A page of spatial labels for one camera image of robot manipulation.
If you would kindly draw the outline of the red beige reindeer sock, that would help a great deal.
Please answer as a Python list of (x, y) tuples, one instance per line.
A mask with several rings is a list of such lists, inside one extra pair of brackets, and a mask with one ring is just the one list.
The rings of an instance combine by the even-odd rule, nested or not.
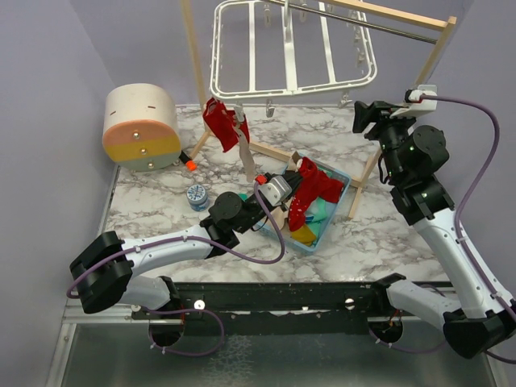
[(247, 120), (242, 106), (235, 106), (234, 111), (234, 131), (239, 140), (239, 157), (243, 163), (247, 182), (253, 182), (255, 179), (255, 162), (250, 149), (250, 141), (247, 136)]

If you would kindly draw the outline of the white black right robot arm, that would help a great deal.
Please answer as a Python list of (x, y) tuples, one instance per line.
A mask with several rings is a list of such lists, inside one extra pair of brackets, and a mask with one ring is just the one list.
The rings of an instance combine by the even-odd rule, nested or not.
[(414, 113), (383, 101), (355, 102), (352, 130), (380, 144), (393, 204), (431, 248), (456, 299), (416, 285), (401, 274), (375, 282), (370, 296), (380, 315), (408, 312), (443, 332), (465, 359), (515, 333), (515, 299), (492, 274), (457, 218), (458, 207), (435, 176), (449, 159), (444, 133), (417, 126)]

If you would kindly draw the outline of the red snowflake sock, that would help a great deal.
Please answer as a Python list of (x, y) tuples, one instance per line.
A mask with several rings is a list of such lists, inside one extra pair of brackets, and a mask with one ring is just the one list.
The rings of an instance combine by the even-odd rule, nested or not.
[(306, 156), (300, 159), (298, 172), (302, 181), (289, 206), (290, 231), (297, 231), (306, 224), (305, 212), (313, 201), (321, 198), (326, 202), (337, 203), (344, 187), (342, 181), (327, 176)]

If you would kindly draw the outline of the white plastic clip hanger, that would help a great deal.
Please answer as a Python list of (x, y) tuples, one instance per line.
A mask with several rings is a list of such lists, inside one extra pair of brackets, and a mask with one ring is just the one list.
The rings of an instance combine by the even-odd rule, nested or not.
[[(323, 2), (287, 1), (325, 10)], [(366, 27), (266, 1), (223, 1), (214, 9), (211, 40), (211, 95), (242, 106), (259, 103), (271, 118), (279, 101), (317, 94), (339, 95), (370, 85), (378, 74), (371, 34)]]

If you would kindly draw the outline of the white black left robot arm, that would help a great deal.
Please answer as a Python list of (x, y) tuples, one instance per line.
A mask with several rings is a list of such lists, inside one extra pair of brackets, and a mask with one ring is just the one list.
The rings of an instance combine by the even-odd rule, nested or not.
[(272, 217), (302, 182), (298, 172), (266, 173), (255, 181), (253, 193), (242, 199), (231, 191), (217, 196), (199, 224), (179, 232), (140, 239), (122, 239), (115, 231), (99, 234), (69, 266), (73, 283), (66, 291), (87, 314), (117, 303), (136, 304), (169, 318), (178, 307), (172, 282), (144, 274), (185, 260), (205, 260), (225, 253), (237, 256), (238, 236)]

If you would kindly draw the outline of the red santa sock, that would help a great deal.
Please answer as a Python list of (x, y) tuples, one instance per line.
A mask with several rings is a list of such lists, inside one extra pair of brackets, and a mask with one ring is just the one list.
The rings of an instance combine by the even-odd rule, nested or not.
[(223, 152), (230, 151), (239, 141), (233, 129), (233, 118), (223, 102), (210, 98), (202, 113), (204, 123), (222, 145)]

